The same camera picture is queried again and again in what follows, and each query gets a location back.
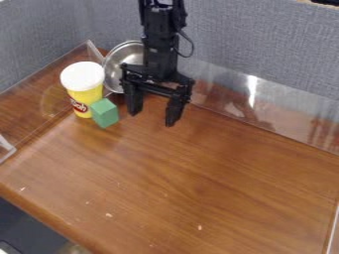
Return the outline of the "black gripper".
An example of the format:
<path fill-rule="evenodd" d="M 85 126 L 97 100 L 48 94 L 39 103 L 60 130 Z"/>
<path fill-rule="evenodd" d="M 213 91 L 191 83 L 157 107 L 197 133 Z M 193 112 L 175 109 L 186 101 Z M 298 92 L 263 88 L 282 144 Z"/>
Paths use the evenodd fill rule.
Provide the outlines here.
<path fill-rule="evenodd" d="M 182 118 L 186 104 L 191 101 L 195 80 L 178 70 L 167 77 L 155 76 L 139 64 L 123 63 L 121 69 L 121 86 L 125 90 L 130 115 L 135 116 L 143 110 L 143 96 L 146 93 L 169 97 L 166 126 L 173 127 Z"/>

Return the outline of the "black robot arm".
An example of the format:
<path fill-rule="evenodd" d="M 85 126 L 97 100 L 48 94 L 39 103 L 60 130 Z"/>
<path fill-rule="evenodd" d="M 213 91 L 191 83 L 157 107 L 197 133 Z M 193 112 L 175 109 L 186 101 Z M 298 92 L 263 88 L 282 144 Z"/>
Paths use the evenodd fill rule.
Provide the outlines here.
<path fill-rule="evenodd" d="M 194 46 L 183 32 L 187 26 L 185 0 L 161 3 L 159 0 L 138 0 L 143 26 L 143 64 L 121 65 L 127 111 L 135 116 L 143 110 L 145 93 L 170 98 L 166 108 L 166 126 L 181 119 L 186 104 L 191 102 L 195 80 L 178 71 L 179 37 Z"/>

